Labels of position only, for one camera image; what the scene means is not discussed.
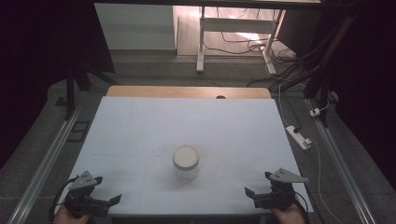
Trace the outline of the dark curtain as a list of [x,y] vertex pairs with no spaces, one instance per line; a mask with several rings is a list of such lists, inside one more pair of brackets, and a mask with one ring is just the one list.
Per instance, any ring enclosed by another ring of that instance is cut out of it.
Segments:
[[115,71],[94,0],[0,0],[0,168],[71,71]]
[[335,91],[336,112],[396,189],[396,0],[322,2],[317,41],[345,15],[355,20],[304,94]]

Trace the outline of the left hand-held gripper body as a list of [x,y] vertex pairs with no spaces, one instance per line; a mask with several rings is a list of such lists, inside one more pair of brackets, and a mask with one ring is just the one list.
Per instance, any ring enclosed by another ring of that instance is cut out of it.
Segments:
[[94,177],[88,171],[78,175],[72,181],[64,199],[64,206],[73,217],[82,217],[83,215],[105,217],[107,215],[109,202],[96,200],[91,196],[96,186]]

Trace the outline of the white desk frame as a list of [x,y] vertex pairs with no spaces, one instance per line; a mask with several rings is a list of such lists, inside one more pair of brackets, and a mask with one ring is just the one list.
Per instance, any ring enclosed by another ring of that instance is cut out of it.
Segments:
[[255,33],[268,35],[268,41],[265,47],[261,47],[262,57],[265,66],[270,75],[276,74],[274,63],[270,56],[272,44],[275,39],[277,28],[283,14],[282,9],[275,10],[275,17],[271,21],[248,20],[248,19],[221,19],[207,18],[205,16],[205,8],[201,7],[200,30],[199,30],[199,46],[197,52],[196,72],[201,74],[204,72],[205,64],[205,32],[225,32],[225,33]]

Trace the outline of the white wall panel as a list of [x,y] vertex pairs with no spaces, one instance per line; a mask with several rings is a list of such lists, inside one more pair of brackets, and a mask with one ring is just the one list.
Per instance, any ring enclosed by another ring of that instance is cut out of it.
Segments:
[[95,5],[107,45],[120,50],[175,50],[171,6]]

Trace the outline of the person's left hand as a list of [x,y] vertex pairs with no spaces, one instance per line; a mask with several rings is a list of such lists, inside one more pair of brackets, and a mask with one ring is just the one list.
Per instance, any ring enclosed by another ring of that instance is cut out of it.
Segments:
[[90,218],[90,215],[73,217],[67,208],[61,205],[53,219],[53,224],[87,224]]

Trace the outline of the person's right hand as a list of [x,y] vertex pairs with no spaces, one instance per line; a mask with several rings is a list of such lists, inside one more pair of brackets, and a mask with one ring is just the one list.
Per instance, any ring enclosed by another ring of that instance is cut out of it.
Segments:
[[292,204],[287,210],[271,209],[279,224],[305,224],[302,211]]

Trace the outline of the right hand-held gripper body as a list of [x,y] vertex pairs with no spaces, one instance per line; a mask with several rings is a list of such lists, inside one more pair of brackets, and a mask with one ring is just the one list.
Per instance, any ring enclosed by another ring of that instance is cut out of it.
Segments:
[[295,201],[293,183],[306,183],[308,179],[286,169],[279,168],[271,175],[270,193],[256,194],[256,208],[287,210]]

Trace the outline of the black rectangular floor frame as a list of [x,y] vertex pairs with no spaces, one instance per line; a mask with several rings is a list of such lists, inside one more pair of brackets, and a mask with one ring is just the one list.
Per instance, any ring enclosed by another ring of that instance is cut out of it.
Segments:
[[89,121],[76,121],[67,137],[67,141],[82,143],[88,134],[90,126],[91,123]]

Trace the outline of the clear glass jar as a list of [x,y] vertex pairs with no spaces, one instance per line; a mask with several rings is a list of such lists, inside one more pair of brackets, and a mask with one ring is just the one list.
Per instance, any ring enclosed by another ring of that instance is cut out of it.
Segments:
[[193,170],[188,170],[188,171],[179,170],[174,166],[175,175],[181,181],[190,182],[198,175],[198,165]]

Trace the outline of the black stand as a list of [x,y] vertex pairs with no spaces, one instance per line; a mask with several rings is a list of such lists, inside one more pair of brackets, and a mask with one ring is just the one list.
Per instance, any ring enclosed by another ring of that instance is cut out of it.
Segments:
[[329,79],[327,74],[322,71],[316,72],[308,81],[308,84],[304,89],[305,98],[309,98],[309,99],[314,98],[316,94],[319,93],[318,118],[325,128],[328,127],[327,112],[326,112],[326,109],[329,106],[328,92],[329,92]]
[[66,69],[66,116],[65,120],[69,120],[75,111],[75,88],[74,84],[77,83],[78,87],[82,91],[89,91],[92,87],[91,81],[88,78],[88,74],[91,73],[94,76],[102,79],[105,83],[113,85],[119,85],[119,82],[109,77],[104,72],[94,68],[93,66],[82,63],[72,62],[67,66]]

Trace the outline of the white power strip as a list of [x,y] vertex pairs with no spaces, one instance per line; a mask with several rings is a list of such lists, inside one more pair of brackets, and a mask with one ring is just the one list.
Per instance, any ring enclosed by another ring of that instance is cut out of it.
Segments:
[[294,140],[294,142],[300,147],[301,150],[307,150],[311,148],[312,141],[309,138],[304,138],[300,132],[294,133],[294,126],[290,125],[286,128],[286,132]]

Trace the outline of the cream round jar lid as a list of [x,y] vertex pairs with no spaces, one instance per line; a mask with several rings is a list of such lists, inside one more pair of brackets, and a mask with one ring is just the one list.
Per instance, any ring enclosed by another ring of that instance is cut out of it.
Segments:
[[173,153],[173,164],[179,170],[193,170],[200,160],[198,151],[191,146],[181,146]]

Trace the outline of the white board sheet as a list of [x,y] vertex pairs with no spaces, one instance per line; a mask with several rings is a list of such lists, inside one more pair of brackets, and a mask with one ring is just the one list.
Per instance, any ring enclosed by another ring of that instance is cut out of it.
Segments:
[[[175,175],[173,153],[194,147],[198,175]],[[121,195],[111,216],[253,215],[245,188],[265,193],[264,172],[298,173],[271,99],[105,97],[71,172],[103,182],[92,196]]]

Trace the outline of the metal floor rail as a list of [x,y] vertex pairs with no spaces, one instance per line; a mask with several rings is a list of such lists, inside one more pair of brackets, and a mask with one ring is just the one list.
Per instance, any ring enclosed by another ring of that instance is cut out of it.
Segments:
[[49,145],[43,160],[40,162],[31,181],[29,182],[25,192],[22,194],[18,204],[12,212],[7,224],[24,224],[28,218],[40,191],[42,190],[50,171],[56,162],[61,149],[64,147],[67,136],[70,134],[78,115],[80,114],[82,105],[77,105],[75,110],[64,121],[60,130],[56,133],[53,141]]
[[337,146],[330,130],[324,127],[318,117],[312,118],[309,116],[309,118],[314,121],[318,129],[320,138],[332,159],[333,165],[339,174],[341,181],[343,182],[346,192],[350,197],[350,201],[361,220],[361,224],[376,224],[374,214],[365,200],[355,178],[350,172],[347,162],[345,161],[339,146]]

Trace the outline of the wooden table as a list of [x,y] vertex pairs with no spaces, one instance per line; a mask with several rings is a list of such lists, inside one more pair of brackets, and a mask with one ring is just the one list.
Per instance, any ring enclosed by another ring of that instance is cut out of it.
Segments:
[[265,88],[177,87],[177,86],[111,86],[109,97],[271,99]]

